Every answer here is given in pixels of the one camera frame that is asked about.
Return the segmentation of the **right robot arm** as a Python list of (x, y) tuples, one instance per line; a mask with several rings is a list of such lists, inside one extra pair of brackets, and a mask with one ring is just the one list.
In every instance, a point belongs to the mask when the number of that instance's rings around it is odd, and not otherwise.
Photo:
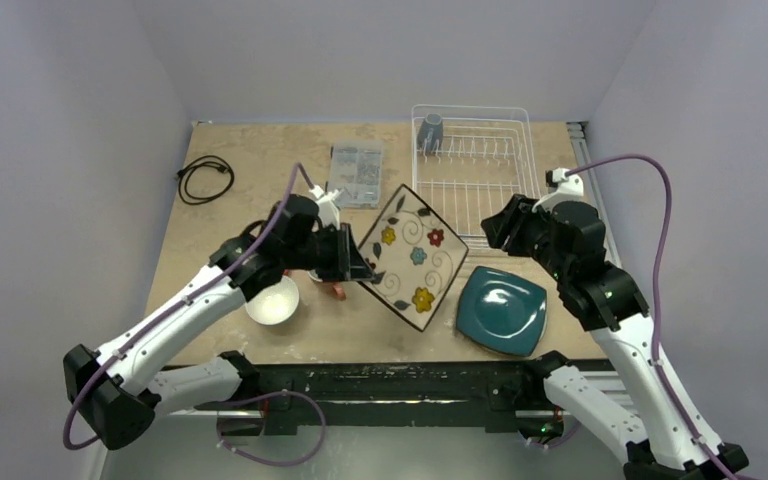
[(596, 387), (552, 351), (524, 376), (536, 407), (572, 414), (618, 459), (627, 479), (725, 479), (748, 467), (743, 448), (723, 441), (695, 409), (663, 348), (637, 283), (606, 258), (606, 228), (593, 206), (563, 201), (551, 210), (515, 194), (481, 222), (490, 247), (531, 258), (557, 283), (563, 306), (607, 355), (634, 410)]

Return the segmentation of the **square floral plate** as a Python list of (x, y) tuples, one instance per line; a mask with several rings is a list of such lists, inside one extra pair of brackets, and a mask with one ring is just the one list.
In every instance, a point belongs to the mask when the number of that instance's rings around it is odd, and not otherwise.
[(460, 272), (469, 247), (410, 186), (400, 185), (359, 244), (373, 277), (361, 283), (414, 329), (424, 331)]

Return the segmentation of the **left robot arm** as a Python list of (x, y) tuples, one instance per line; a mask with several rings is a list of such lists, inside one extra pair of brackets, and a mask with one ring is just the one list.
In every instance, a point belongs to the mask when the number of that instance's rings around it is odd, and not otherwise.
[(63, 428), (70, 450), (89, 446), (70, 434), (76, 417), (110, 450), (139, 438), (159, 415), (227, 402), (244, 409), (257, 399), (257, 372), (239, 352), (173, 371), (169, 360), (208, 327), (278, 284), (288, 270), (312, 271), (324, 282), (366, 282), (375, 272), (349, 224), (339, 194), (313, 188), (288, 194), (268, 217), (224, 241), (197, 274), (161, 307), (117, 338), (91, 349), (79, 344), (63, 358), (71, 404)]

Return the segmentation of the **grey printed mug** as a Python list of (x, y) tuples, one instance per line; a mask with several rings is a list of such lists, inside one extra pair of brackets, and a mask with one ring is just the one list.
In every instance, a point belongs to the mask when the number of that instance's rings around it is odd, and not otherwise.
[(417, 149), (424, 155), (434, 154), (443, 143), (443, 118), (438, 113), (429, 113), (421, 121), (417, 135)]

